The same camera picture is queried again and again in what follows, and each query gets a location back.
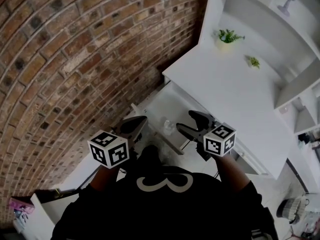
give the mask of white desk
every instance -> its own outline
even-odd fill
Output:
[[[240,44],[221,54],[199,44],[163,74],[220,122],[237,130],[238,140],[274,178],[278,178],[294,141],[274,110],[279,91],[273,69],[260,59],[260,70],[248,67]]]

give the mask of potted plant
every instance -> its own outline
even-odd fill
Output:
[[[260,62],[255,57],[249,57],[248,58],[248,64],[249,64],[249,67],[252,68],[252,69],[253,68],[260,69]]]
[[[239,39],[245,39],[245,36],[235,34],[234,30],[219,30],[218,39],[215,42],[215,46],[222,52],[228,52],[232,48],[232,43]]]

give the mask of person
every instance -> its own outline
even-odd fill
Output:
[[[229,155],[213,158],[221,181],[162,166],[154,145],[117,182],[119,168],[102,166],[65,209],[51,239],[277,240],[272,215],[236,161]]]

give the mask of white pot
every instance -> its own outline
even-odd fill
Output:
[[[221,41],[220,38],[218,38],[215,41],[215,47],[217,47],[223,53],[229,53],[234,48],[234,43],[233,42],[226,43]]]

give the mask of brick wall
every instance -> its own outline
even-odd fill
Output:
[[[0,227],[10,196],[63,181],[89,135],[159,86],[203,1],[0,0]]]

